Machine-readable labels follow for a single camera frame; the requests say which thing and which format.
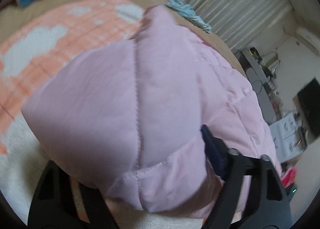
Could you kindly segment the light blue striped garment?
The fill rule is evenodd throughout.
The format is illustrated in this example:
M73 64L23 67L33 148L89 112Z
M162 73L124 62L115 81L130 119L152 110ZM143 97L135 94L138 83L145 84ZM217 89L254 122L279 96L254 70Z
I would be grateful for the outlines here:
M167 3L165 5L206 33L211 32L212 27L209 24L205 23L204 20L196 14L190 4L185 4L181 0L167 0Z

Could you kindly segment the grey side shelf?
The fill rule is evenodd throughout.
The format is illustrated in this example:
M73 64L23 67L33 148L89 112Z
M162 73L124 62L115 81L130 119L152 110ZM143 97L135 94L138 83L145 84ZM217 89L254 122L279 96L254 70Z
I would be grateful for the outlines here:
M275 123L278 118L269 98L267 88L267 77L257 60L251 55L248 48L243 49L239 55L239 62L245 71L245 74L257 95L258 103L261 108L264 120L268 125Z

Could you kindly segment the pink quilted jacket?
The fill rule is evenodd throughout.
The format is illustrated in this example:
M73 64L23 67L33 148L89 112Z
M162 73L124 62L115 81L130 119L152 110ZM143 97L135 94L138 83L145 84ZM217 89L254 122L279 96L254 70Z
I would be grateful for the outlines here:
M208 217L223 181L202 125L282 172L250 82L162 6L145 12L133 37L74 58L22 115L68 175L149 213Z

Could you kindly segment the pink floral bag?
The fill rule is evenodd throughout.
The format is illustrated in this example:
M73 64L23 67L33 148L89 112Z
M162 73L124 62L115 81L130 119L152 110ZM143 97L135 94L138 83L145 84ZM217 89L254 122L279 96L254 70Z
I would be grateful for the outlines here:
M295 182L296 177L297 177L297 169L295 167L289 168L287 171L285 171L285 173L280 178L281 184L283 185L284 188L287 188Z

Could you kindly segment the white drawer cabinet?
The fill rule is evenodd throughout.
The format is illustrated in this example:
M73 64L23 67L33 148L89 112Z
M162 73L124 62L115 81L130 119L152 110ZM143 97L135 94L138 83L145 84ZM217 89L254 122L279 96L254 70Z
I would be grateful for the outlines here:
M271 124L269 128L280 163L291 161L306 149L302 128L293 113L288 113L285 117Z

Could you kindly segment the orange white plaid blanket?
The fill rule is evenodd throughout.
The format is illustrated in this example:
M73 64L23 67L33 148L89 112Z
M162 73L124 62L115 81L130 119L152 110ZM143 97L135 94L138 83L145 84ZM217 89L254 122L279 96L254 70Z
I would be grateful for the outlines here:
M1 192L23 224L49 158L73 176L90 162L98 171L84 180L103 185L107 171L137 171L147 152L164 163L198 134L197 43L163 6L86 0L1 44Z

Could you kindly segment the white air conditioner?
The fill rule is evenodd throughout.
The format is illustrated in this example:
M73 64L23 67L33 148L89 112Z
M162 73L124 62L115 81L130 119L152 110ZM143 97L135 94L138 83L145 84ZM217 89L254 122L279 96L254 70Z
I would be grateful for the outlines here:
M319 37L304 27L298 27L296 30L297 38L304 43L315 54L319 55L320 43Z

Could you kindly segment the tan bed sheet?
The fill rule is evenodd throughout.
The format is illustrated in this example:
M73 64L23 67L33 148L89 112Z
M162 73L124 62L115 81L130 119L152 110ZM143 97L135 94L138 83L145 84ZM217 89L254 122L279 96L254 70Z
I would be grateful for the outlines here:
M48 10L53 8L60 7L67 3L80 2L83 0L37 0L30 6L26 8L19 8L16 5L8 5L1 10L1 42L10 37L14 32L18 31L24 25L33 19L44 14ZM166 0L129 0L132 3L146 9L148 7L153 7L155 5L165 4ZM245 72L240 65L238 59L229 49L229 47L215 34L207 34L202 31L200 28L194 26L189 21L181 17L178 13L169 10L175 21L179 25L188 27L199 37L201 37L205 42L213 46L230 64L231 66L238 70L242 75L245 75Z

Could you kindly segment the black television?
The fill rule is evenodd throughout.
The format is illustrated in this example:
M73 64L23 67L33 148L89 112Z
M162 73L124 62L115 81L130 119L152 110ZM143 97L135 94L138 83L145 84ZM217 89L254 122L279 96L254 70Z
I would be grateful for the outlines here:
M300 106L310 128L313 137L319 137L320 126L320 85L316 78L313 78L297 94Z

